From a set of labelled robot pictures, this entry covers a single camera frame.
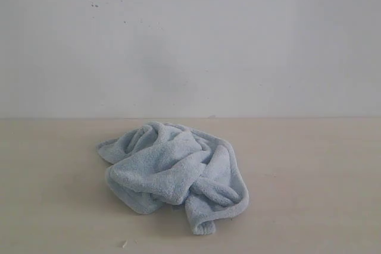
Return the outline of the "light blue terry towel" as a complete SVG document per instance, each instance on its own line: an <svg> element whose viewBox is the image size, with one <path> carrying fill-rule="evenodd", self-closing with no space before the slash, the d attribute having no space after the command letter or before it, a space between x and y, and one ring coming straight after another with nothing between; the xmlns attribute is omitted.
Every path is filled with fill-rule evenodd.
<svg viewBox="0 0 381 254"><path fill-rule="evenodd" d="M248 207L231 144L203 131L153 121L100 143L97 152L109 163L107 185L130 209L182 206L195 235L213 234L217 220Z"/></svg>

